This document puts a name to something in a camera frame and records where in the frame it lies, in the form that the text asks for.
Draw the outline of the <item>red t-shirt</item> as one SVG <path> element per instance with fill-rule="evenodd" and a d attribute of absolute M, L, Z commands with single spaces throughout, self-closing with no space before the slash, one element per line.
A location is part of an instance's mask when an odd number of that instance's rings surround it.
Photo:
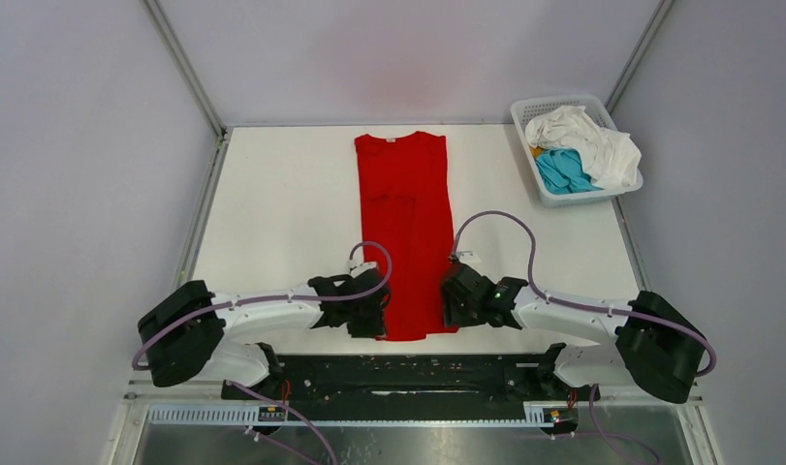
<path fill-rule="evenodd" d="M 362 238 L 383 245 L 369 261 L 393 273 L 386 338 L 406 342 L 455 333 L 444 323 L 441 280 L 449 268 L 454 225 L 448 193 L 447 140 L 426 132 L 355 140 Z"/>

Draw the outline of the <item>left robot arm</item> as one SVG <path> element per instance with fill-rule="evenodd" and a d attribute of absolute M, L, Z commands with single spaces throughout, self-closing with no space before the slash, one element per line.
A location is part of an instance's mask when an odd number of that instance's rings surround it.
<path fill-rule="evenodd" d="M 353 338 L 380 337 L 392 299 L 389 281 L 373 263 L 273 293 L 214 293 L 203 280 L 189 281 L 139 319 L 142 346 L 133 365 L 158 388 L 231 381 L 269 398 L 283 375 L 272 347 L 257 336 L 345 326 Z"/>

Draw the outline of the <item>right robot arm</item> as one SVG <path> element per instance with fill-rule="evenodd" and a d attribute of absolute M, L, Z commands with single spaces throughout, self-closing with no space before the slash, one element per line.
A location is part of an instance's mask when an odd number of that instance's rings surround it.
<path fill-rule="evenodd" d="M 493 282 L 453 261 L 440 285 L 449 326 L 541 329 L 587 341 L 550 346 L 538 366 L 539 390 L 552 399 L 573 388 L 636 386 L 673 404 L 685 403 L 707 355 L 707 340 L 660 294 L 628 301 L 544 291 L 515 277 Z"/>

